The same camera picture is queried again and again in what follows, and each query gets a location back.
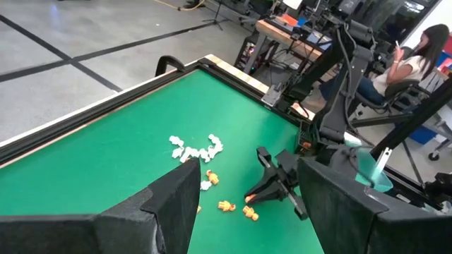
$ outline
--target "table leg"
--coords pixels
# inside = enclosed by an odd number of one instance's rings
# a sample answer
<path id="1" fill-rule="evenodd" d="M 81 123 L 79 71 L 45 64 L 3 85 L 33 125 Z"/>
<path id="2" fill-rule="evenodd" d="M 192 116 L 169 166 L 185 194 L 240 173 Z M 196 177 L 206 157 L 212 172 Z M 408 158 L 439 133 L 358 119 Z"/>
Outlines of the table leg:
<path id="1" fill-rule="evenodd" d="M 246 63 L 245 69 L 243 71 L 246 74 L 249 74 L 251 72 L 251 67 L 253 67 L 254 62 L 256 61 L 256 58 L 259 55 L 259 52 L 261 51 L 263 43 L 266 41 L 266 39 L 267 39 L 267 36 L 265 36 L 263 34 L 259 35 L 256 46 L 254 47 L 253 54 L 251 54 L 251 56 L 249 57 L 249 59 Z"/>

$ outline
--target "desk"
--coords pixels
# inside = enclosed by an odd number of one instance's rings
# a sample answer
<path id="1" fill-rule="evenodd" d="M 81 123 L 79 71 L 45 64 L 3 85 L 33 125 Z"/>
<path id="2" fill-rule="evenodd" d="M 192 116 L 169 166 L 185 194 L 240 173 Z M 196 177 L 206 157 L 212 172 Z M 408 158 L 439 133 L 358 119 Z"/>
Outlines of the desk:
<path id="1" fill-rule="evenodd" d="M 201 162 L 201 170 L 212 169 L 220 183 L 201 193 L 189 252 L 322 253 L 311 222 L 301 222 L 288 199 L 254 205 L 257 222 L 243 215 L 243 194 L 263 172 L 256 148 L 266 146 L 274 155 L 293 151 L 298 126 L 259 103 L 256 95 L 266 85 L 213 55 L 205 59 L 216 65 L 190 63 L 186 71 L 160 75 L 0 143 L 5 152 L 81 117 L 68 133 L 0 166 L 0 215 L 102 212 L 180 164 L 171 157 L 171 135 L 202 148 L 213 133 L 224 151 Z M 93 109 L 131 95 L 140 96 L 90 118 Z M 223 213 L 217 208 L 221 200 L 237 210 Z"/>
<path id="2" fill-rule="evenodd" d="M 251 70 L 251 67 L 253 66 L 253 63 L 255 62 L 258 53 L 260 52 L 263 43 L 266 41 L 267 37 L 271 38 L 272 40 L 275 40 L 278 43 L 287 45 L 289 47 L 293 40 L 290 38 L 290 35 L 286 33 L 285 31 L 275 27 L 274 25 L 271 25 L 270 23 L 267 23 L 264 20 L 259 20 L 256 23 L 256 30 L 259 32 L 259 38 L 256 43 L 256 48 L 253 52 L 253 54 L 250 56 L 248 62 L 246 63 L 244 72 L 249 73 Z M 313 48 L 309 46 L 307 43 L 303 42 L 295 42 L 293 44 L 293 48 L 291 48 L 292 51 L 296 52 L 300 56 L 308 57 L 309 52 L 311 52 Z M 317 60 L 322 55 L 322 52 L 319 50 L 314 49 L 313 52 L 309 55 L 310 61 Z M 323 77 L 322 80 L 329 80 L 332 77 L 335 76 L 335 73 L 333 71 L 327 72 Z"/>

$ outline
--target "concrete floor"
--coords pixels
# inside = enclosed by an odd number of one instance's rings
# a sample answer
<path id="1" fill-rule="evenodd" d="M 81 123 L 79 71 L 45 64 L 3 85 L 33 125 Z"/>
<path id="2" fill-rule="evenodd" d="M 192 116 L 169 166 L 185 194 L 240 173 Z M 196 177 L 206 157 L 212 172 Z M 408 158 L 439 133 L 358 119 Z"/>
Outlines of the concrete floor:
<path id="1" fill-rule="evenodd" d="M 167 2 L 176 6 L 183 4 L 182 0 Z M 176 11 L 152 0 L 2 0 L 0 14 L 69 58 L 195 28 L 214 16 L 207 8 Z M 81 61 L 81 66 L 65 63 L 0 82 L 0 107 L 3 109 L 0 111 L 0 141 L 114 94 L 105 83 L 125 89 L 152 78 L 162 55 L 172 55 L 188 63 L 206 54 L 215 54 L 232 64 L 250 32 L 230 21 L 221 26 L 223 31 L 207 26 L 89 58 Z M 0 38 L 0 77 L 61 61 L 56 54 L 2 22 Z M 96 75 L 87 75 L 90 71 Z M 377 143 L 391 129 L 392 126 L 374 126 L 359 131 Z M 421 146 L 407 140 L 407 144 L 424 181 L 431 181 L 438 171 L 450 171 L 449 151 L 442 152 L 438 162 L 427 159 L 437 145 L 435 141 Z M 416 179 L 401 146 L 395 149 L 389 164 Z"/>

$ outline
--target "wooden desk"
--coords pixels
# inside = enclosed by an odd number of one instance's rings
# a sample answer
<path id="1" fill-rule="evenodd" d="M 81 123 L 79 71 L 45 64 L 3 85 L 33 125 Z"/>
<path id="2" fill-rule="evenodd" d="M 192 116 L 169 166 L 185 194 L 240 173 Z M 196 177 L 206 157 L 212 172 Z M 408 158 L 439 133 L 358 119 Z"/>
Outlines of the wooden desk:
<path id="1" fill-rule="evenodd" d="M 293 42 L 293 40 L 290 38 L 290 35 L 288 33 L 286 33 L 285 31 L 282 31 L 281 29 L 275 27 L 274 25 L 271 25 L 270 23 L 267 23 L 264 20 L 259 20 L 256 23 L 256 29 L 259 32 L 259 38 L 257 40 L 256 48 L 255 48 L 253 54 L 250 56 L 248 62 L 246 63 L 244 72 L 247 74 L 250 73 L 251 67 L 253 66 L 254 62 L 256 61 L 256 58 L 257 58 L 260 50 L 262 49 L 263 43 L 266 41 L 267 37 L 278 43 L 287 45 L 287 47 L 289 47 Z M 309 55 L 309 60 L 315 61 L 322 55 L 322 52 L 320 52 L 317 49 L 314 49 L 312 51 L 312 53 L 309 54 L 309 52 L 311 52 L 312 49 L 313 48 L 311 46 L 309 46 L 308 44 L 303 43 L 303 42 L 295 42 L 293 44 L 293 48 L 291 48 L 292 51 L 296 52 L 300 56 L 303 56 L 306 58 Z M 323 75 L 321 79 L 322 80 L 330 80 L 335 75 L 336 75 L 336 73 L 334 71 L 330 70 L 329 72 L 325 73 L 325 75 Z"/>

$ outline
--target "green felt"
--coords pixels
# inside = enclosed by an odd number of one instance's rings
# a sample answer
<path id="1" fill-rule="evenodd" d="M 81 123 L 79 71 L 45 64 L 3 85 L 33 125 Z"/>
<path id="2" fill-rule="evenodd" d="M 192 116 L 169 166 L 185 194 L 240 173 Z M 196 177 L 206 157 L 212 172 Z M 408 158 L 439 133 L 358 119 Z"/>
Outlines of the green felt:
<path id="1" fill-rule="evenodd" d="M 201 170 L 220 183 L 201 192 L 190 253 L 322 253 L 289 200 L 255 205 L 257 222 L 242 212 L 243 194 L 263 173 L 256 148 L 293 150 L 297 127 L 203 71 L 0 169 L 0 214 L 102 212 L 179 165 L 171 135 L 200 149 L 211 133 L 224 151 Z M 221 200 L 237 210 L 221 212 Z"/>

